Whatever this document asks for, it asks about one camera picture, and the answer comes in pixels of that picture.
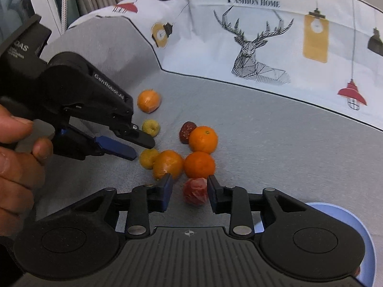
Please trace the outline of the person's left hand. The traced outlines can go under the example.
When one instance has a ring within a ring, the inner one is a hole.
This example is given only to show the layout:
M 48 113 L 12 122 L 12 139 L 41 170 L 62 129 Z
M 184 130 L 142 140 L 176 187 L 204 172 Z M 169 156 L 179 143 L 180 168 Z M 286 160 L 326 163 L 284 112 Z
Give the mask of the person's left hand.
M 33 122 L 15 117 L 1 106 L 1 143 L 17 143 L 33 131 Z M 1 237 L 12 237 L 23 228 L 34 205 L 34 192 L 45 181 L 45 164 L 53 154 L 48 138 L 35 141 L 31 153 L 1 146 Z

